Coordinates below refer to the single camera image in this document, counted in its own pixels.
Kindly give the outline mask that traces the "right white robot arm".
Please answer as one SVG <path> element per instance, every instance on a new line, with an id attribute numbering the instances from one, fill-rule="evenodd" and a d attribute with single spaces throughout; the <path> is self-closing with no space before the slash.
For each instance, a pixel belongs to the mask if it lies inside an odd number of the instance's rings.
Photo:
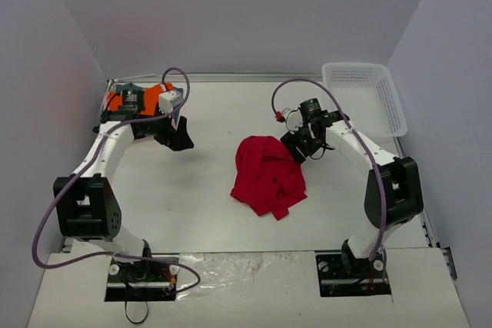
<path id="1" fill-rule="evenodd" d="M 337 151 L 367 176 L 365 218 L 341 247 L 342 270 L 357 277 L 370 267 L 389 236 L 423 211 L 417 163 L 380 148 L 350 127 L 341 112 L 323 110 L 316 98 L 278 114 L 278 118 L 287 121 L 290 114 L 299 116 L 301 124 L 282 136 L 281 143 L 295 162 L 302 164 L 319 150 Z"/>

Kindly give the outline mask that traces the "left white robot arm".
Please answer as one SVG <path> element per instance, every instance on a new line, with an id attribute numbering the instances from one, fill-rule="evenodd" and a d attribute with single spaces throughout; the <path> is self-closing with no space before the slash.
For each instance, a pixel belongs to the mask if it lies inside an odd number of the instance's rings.
<path id="1" fill-rule="evenodd" d="M 110 95 L 85 159 L 53 185 L 61 234 L 128 263 L 127 271 L 136 280 L 150 278 L 155 262 L 148 243 L 123 226 L 111 183 L 124 153 L 138 139 L 151 137 L 172 151 L 194 147 L 187 119 L 180 114 L 188 96 L 166 83 L 148 89 L 125 84 Z"/>

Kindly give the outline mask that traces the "red t-shirt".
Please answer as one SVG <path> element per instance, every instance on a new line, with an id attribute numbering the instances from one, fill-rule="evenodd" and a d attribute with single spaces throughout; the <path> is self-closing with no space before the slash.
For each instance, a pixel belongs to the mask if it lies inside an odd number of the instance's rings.
<path id="1" fill-rule="evenodd" d="M 275 137 L 246 137 L 238 146 L 235 166 L 230 195 L 259 217 L 272 214 L 281 220 L 291 207 L 307 198 L 300 164 Z"/>

